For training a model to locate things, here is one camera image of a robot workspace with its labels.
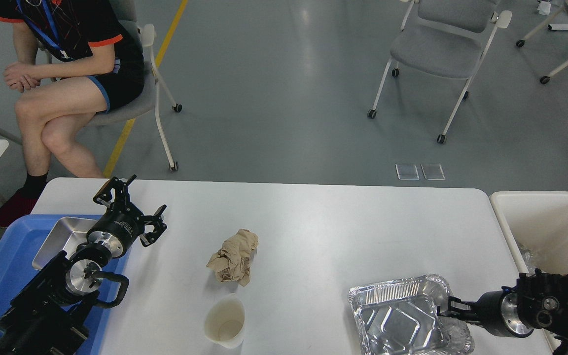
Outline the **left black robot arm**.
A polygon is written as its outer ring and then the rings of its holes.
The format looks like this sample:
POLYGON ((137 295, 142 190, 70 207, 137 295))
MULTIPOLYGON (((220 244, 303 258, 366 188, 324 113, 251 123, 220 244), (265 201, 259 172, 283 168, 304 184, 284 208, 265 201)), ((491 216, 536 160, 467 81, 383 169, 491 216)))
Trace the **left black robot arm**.
POLYGON ((0 317, 0 355, 74 355, 89 337, 85 321, 91 310, 120 305, 129 280, 105 267, 135 240, 148 247, 167 229, 165 205, 144 215, 131 202, 128 187, 135 179, 111 177, 93 197, 106 212, 85 242, 72 255, 58 252, 13 298, 0 317))

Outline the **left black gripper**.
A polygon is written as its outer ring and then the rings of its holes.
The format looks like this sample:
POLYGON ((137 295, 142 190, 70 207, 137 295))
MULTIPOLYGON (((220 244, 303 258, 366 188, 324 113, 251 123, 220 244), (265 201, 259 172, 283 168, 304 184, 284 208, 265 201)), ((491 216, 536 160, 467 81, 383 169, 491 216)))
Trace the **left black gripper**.
POLYGON ((144 248, 149 247, 167 229, 163 217, 167 205, 153 215, 143 215, 130 201, 128 186, 135 179, 136 175, 128 179, 113 176, 93 196, 93 202, 106 207, 106 213, 86 233, 86 240, 106 248, 111 258, 124 256, 137 238, 144 248), (146 232, 150 225, 152 231, 146 232))

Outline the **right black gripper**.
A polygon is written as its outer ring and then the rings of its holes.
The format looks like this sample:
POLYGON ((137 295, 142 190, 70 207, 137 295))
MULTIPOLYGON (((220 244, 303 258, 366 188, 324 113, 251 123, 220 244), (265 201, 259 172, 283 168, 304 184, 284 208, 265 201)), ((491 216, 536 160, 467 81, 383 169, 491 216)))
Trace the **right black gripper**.
POLYGON ((437 309, 437 315, 480 326, 495 336, 527 338, 534 331, 522 322, 518 295, 511 291, 487 292, 476 302, 449 296, 448 309, 437 309))

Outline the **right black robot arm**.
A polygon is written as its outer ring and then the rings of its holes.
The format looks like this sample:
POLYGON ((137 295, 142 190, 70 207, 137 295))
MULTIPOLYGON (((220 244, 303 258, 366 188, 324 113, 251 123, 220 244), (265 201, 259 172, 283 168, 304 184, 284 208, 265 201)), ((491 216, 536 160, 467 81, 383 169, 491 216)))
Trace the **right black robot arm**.
POLYGON ((539 268, 532 274, 520 273, 514 287, 486 292, 477 301, 450 296, 437 314, 498 337, 527 338, 534 330, 544 329, 561 342, 554 354, 568 355, 568 273, 546 273, 539 268))

